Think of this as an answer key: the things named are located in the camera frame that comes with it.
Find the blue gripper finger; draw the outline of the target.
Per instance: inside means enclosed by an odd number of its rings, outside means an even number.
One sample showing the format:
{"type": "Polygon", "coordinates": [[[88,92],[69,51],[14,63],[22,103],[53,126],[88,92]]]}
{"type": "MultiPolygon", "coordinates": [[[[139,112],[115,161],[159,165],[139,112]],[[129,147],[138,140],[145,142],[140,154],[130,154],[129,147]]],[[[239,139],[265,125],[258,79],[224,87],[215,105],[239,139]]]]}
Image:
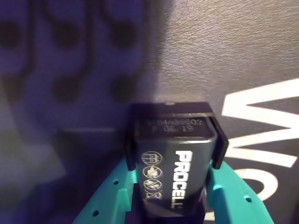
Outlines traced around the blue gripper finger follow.
{"type": "Polygon", "coordinates": [[[272,224],[273,220],[254,190],[226,163],[209,166],[206,196],[216,224],[272,224]]]}
{"type": "Polygon", "coordinates": [[[123,224],[131,211],[135,171],[129,171],[125,161],[114,168],[82,209],[75,224],[123,224]]]}

